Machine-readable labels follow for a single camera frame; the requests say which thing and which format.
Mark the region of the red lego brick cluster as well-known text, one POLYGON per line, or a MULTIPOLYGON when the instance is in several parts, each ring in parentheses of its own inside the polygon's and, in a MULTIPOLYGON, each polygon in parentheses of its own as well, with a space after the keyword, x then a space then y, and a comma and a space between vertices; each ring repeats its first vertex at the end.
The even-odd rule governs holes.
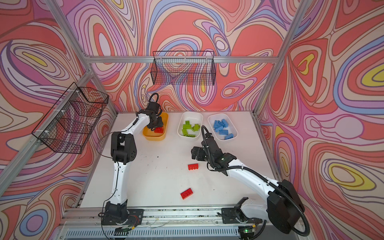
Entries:
POLYGON ((163 127, 155 128, 154 132, 156 134, 163 134, 164 133, 164 128, 163 127))

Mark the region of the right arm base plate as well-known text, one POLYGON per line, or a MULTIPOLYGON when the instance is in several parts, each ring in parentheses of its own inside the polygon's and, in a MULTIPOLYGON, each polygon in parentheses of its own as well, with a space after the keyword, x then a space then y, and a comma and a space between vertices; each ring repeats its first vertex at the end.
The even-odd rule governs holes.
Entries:
POLYGON ((222 208, 218 215, 224 224, 262 224, 264 221, 257 218, 248 218, 241 210, 235 208, 222 208))

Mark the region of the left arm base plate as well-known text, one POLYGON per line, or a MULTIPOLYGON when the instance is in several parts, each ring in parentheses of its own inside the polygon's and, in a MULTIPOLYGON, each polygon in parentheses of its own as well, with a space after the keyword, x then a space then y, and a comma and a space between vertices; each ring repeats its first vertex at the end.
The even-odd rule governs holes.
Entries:
POLYGON ((142 224, 144 216, 144 209, 127 209, 126 213, 122 215, 113 215, 105 213, 101 220, 102 226, 134 226, 137 227, 142 224))

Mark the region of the blue lego brick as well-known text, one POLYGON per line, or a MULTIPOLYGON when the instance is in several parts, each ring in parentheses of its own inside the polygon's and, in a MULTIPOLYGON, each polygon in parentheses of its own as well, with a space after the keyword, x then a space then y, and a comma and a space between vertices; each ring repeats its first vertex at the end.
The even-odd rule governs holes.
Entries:
POLYGON ((219 132, 219 131, 221 131, 221 130, 223 130, 223 129, 224 129, 223 126, 217 127, 217 128, 215 128, 215 132, 219 132))
POLYGON ((225 136, 225 140, 229 140, 229 139, 232 139, 234 138, 234 134, 228 134, 225 136))
POLYGON ((214 129, 217 129, 217 128, 221 127, 221 126, 222 126, 222 122, 218 121, 218 120, 215 120, 215 122, 214 122, 214 129))
POLYGON ((220 135, 228 135, 229 131, 228 130, 219 130, 220 135))
POLYGON ((222 119, 222 124, 223 124, 224 127, 228 127, 229 126, 229 123, 225 119, 222 119))

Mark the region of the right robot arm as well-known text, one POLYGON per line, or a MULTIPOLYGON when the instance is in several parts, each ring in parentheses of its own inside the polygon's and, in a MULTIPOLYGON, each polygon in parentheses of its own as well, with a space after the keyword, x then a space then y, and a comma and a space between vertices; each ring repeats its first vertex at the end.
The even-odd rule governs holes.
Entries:
POLYGON ((238 180, 262 198, 258 202, 243 197, 230 213, 222 211, 224 220, 264 226, 270 222, 284 234, 294 232, 302 237, 309 236, 311 229, 305 207, 291 182, 279 182, 261 175, 236 156, 224 153, 213 137, 205 137, 200 147, 192 148, 191 155, 193 160, 206 162, 210 171, 238 180))

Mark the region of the small green lego brick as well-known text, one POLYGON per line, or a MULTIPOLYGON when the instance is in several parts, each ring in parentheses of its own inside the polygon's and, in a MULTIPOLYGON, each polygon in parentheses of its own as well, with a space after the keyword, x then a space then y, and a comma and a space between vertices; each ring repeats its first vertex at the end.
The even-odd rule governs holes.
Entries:
POLYGON ((201 128, 201 126, 200 126, 199 124, 195 124, 195 125, 193 126, 192 130, 193 130, 194 132, 197 132, 197 131, 200 130, 200 128, 201 128))

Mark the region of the green lego brick bottom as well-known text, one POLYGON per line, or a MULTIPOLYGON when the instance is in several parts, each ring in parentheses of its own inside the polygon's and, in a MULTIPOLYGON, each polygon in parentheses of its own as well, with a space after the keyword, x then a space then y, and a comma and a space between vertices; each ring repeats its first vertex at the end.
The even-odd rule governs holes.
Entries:
POLYGON ((192 125, 186 125, 186 124, 183 125, 183 129, 185 130, 192 130, 192 128, 193 128, 192 125))

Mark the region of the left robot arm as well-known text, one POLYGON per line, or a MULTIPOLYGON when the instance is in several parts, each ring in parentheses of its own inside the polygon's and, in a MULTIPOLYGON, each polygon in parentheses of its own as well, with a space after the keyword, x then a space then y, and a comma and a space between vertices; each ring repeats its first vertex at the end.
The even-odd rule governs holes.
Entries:
POLYGON ((104 204, 101 214, 103 225, 124 225, 128 222, 127 210, 128 173, 138 150, 135 135, 144 128, 154 130, 162 127, 163 110, 160 104, 150 102, 146 109, 136 112, 136 118, 127 127, 111 136, 111 157, 114 162, 114 182, 111 197, 104 204))

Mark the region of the red lego brick bottom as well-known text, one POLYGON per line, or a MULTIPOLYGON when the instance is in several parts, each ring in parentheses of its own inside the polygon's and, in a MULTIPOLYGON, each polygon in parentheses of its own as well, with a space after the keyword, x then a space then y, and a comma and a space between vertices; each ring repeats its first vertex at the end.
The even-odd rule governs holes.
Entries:
POLYGON ((180 195, 181 195, 181 198, 185 200, 186 198, 190 197, 193 193, 194 193, 193 190, 191 188, 188 188, 187 190, 180 193, 180 195))

